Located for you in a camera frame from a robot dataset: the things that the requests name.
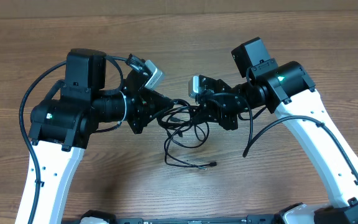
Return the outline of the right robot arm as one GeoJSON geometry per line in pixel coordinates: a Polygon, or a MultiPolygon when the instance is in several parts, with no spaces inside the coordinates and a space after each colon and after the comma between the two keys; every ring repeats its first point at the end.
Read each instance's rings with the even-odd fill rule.
{"type": "Polygon", "coordinates": [[[200,105],[196,123],[238,127],[239,115],[262,107],[294,135],[327,191],[328,203],[296,203],[273,215],[249,215],[247,223],[358,223],[358,157],[323,105],[315,82],[296,61],[278,65],[262,39],[236,47],[232,57],[246,82],[234,87],[198,75],[188,94],[200,105]]]}

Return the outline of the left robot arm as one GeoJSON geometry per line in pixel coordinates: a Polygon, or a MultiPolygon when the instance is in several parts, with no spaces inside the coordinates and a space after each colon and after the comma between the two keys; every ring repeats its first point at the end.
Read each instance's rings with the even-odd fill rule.
{"type": "Polygon", "coordinates": [[[172,101],[157,93],[164,73],[152,61],[130,55],[131,68],[117,88],[105,87],[106,65],[120,57],[91,49],[72,49],[57,81],[30,114],[31,126],[21,133],[30,157],[17,223],[60,223],[73,176],[90,136],[101,123],[117,129],[127,122],[140,134],[172,101]]]}

